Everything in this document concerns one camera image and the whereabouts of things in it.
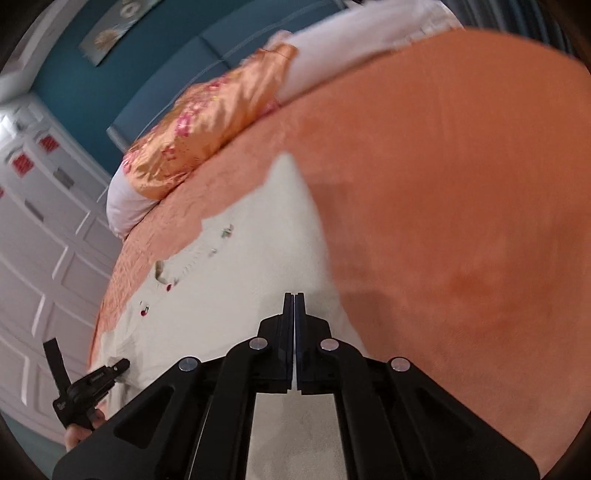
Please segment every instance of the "white trim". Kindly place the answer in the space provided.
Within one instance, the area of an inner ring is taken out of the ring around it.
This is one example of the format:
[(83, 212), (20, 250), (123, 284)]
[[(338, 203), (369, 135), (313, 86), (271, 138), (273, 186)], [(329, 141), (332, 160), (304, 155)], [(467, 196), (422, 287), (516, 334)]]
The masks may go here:
[(27, 93), (57, 39), (88, 0), (54, 0), (25, 34), (22, 53), (0, 73), (0, 103)]

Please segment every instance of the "red tag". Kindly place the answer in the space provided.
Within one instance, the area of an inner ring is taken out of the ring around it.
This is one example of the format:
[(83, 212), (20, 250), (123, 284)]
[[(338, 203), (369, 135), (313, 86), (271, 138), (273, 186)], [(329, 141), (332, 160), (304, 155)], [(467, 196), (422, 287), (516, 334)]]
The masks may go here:
[(34, 166), (35, 164), (24, 153), (21, 153), (12, 161), (12, 168), (14, 168), (14, 170), (17, 172), (17, 175), (21, 178), (29, 173)]
[(39, 145), (45, 150), (47, 153), (53, 152), (56, 148), (60, 147), (60, 144), (53, 138), (51, 135), (47, 135), (39, 140)]

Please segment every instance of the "black strap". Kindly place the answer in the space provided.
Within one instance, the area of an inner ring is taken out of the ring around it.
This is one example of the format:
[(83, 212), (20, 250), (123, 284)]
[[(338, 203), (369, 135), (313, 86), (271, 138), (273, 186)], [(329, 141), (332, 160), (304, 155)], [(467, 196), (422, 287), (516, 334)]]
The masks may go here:
[(43, 343), (43, 349), (45, 350), (45, 357), (49, 364), (49, 370), (53, 376), (53, 380), (56, 382), (56, 387), (60, 396), (66, 396), (68, 388), (72, 384), (66, 367), (64, 366), (64, 359), (61, 356), (60, 347), (57, 344), (57, 339), (52, 338), (51, 340)]

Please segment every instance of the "framed picture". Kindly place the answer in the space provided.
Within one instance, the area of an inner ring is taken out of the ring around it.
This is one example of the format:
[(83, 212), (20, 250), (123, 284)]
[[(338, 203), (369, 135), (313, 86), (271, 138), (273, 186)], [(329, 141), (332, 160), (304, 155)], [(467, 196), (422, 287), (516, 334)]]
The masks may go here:
[(82, 40), (79, 48), (96, 67), (123, 35), (162, 0), (117, 0)]

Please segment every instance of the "pillow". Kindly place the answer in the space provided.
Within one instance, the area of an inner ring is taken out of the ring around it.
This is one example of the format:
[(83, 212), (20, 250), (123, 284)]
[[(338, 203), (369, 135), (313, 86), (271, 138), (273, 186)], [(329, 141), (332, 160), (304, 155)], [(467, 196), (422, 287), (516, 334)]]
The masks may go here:
[(113, 175), (107, 191), (107, 220), (111, 231), (125, 239), (134, 226), (154, 208), (158, 200), (152, 200), (136, 192), (123, 173), (123, 164)]
[(297, 49), (258, 50), (217, 79), (190, 86), (172, 110), (123, 159), (123, 172), (144, 197), (161, 200), (268, 109)]
[(298, 49), (277, 101), (285, 104), (379, 53), (461, 27), (440, 1), (383, 0), (334, 14), (291, 37), (277, 32)]
[[(274, 98), (288, 103), (379, 53), (461, 26), (439, 1), (384, 0), (340, 12), (293, 35), (276, 33), (236, 70), (189, 87), (163, 120), (132, 145), (113, 178), (114, 191), (109, 188), (111, 229), (126, 237), (202, 162), (276, 108)], [(241, 81), (247, 90), (256, 89), (245, 93)], [(242, 93), (239, 107), (235, 100)]]

